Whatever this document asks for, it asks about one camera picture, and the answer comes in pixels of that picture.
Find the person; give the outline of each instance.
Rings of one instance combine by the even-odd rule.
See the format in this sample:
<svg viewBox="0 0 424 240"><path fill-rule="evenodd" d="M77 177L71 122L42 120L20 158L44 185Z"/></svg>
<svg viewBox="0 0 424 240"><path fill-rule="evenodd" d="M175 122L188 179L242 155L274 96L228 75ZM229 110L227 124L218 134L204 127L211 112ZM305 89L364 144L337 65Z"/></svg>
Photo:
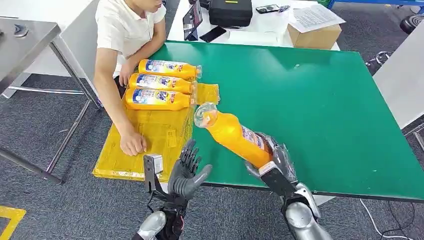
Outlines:
<svg viewBox="0 0 424 240"><path fill-rule="evenodd" d="M120 148L130 156L146 152L146 139L128 119L121 97L142 59L164 44L166 9L162 0L100 0L94 86L120 134Z"/></svg>

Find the gray carpet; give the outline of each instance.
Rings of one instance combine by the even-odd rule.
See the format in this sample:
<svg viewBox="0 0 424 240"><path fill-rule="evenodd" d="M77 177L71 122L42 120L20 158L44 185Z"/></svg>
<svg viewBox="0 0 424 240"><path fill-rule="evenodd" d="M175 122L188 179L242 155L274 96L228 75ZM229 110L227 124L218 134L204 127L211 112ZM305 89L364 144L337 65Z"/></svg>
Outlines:
<svg viewBox="0 0 424 240"><path fill-rule="evenodd" d="M176 2L168 0L167 29L176 6ZM399 23L393 20L398 15L397 9L388 10L382 5L337 3L334 11L348 22L343 26L338 41L340 47L358 51L365 59L380 50L396 49L406 38L403 32L397 30ZM383 25L375 30L371 23ZM365 40L364 33L370 40ZM66 77L45 75L32 75L25 85L76 87ZM18 92L11 99L0 97L0 146L46 168L66 134L63 130L69 129L83 104L82 96ZM131 238L148 214L145 207L148 195L143 192L142 183L96 178L91 174L110 125L111 121L104 111L95 111L93 107L88 109L54 170L55 175L66 179L63 185L53 185L11 162L1 160L0 205L27 211L11 239ZM424 155L418 144L412 137L408 141L423 163ZM385 201L365 200L365 203L381 231L396 227ZM415 220L405 233L415 240L424 240L424 205L414 206ZM410 221L409 203L392 202L392 207L402 225ZM190 202L184 239L289 240L291 237L279 208L277 196L267 191L201 187ZM380 238L358 199L337 197L320 209L323 214L320 222L335 240ZM0 227L4 225L5 220L2 219Z"/></svg>

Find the orange bottle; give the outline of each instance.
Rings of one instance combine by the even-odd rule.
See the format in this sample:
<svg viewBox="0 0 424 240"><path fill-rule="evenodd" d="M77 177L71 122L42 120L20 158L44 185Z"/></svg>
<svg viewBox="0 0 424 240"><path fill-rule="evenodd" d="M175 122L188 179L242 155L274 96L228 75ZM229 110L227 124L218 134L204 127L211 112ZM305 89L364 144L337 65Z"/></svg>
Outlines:
<svg viewBox="0 0 424 240"><path fill-rule="evenodd" d="M143 59L138 64L141 74L161 75L193 81L202 78L202 66L192 66L184 62Z"/></svg>
<svg viewBox="0 0 424 240"><path fill-rule="evenodd" d="M196 91L197 81L188 82L172 76L134 73L129 77L129 88L148 88L191 94Z"/></svg>
<svg viewBox="0 0 424 240"><path fill-rule="evenodd" d="M272 151L262 137L241 125L236 116L219 112L211 102L199 106L194 124L206 128L215 141L258 169L273 160Z"/></svg>
<svg viewBox="0 0 424 240"><path fill-rule="evenodd" d="M133 110L178 111L196 104L195 98L178 91L129 88L124 97L127 107Z"/></svg>

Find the robotic hand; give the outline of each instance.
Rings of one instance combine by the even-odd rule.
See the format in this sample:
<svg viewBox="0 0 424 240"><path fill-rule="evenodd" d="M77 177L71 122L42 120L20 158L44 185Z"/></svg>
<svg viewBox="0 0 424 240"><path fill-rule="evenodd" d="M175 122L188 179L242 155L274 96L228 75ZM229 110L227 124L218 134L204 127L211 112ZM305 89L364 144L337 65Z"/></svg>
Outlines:
<svg viewBox="0 0 424 240"><path fill-rule="evenodd" d="M145 189L153 197L162 200L163 206L141 224L132 240L177 240L184 228L187 204L193 198L197 188L206 180L212 165L206 165L196 174L201 157L196 158L199 149L194 148L196 141L190 139L183 147L179 159L175 162L168 182L168 193L162 190L155 170L162 156L147 154L144 156Z"/></svg>
<svg viewBox="0 0 424 240"><path fill-rule="evenodd" d="M332 240L317 223L321 217L311 191L299 182L286 146L278 144L271 136L257 132L272 149L273 159L260 169L245 161L247 171L262 180L283 202L281 213L297 240Z"/></svg>

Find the white shirt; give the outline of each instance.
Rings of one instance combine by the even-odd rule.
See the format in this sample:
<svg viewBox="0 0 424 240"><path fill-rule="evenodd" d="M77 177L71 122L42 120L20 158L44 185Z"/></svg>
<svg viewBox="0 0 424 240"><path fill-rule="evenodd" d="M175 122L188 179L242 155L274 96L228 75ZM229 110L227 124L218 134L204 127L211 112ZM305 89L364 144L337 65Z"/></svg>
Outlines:
<svg viewBox="0 0 424 240"><path fill-rule="evenodd" d="M95 13L97 48L119 52L113 77L119 75L126 58L152 40L153 26L164 19L167 10L162 5L156 12L145 12L141 18L124 0L100 0Z"/></svg>

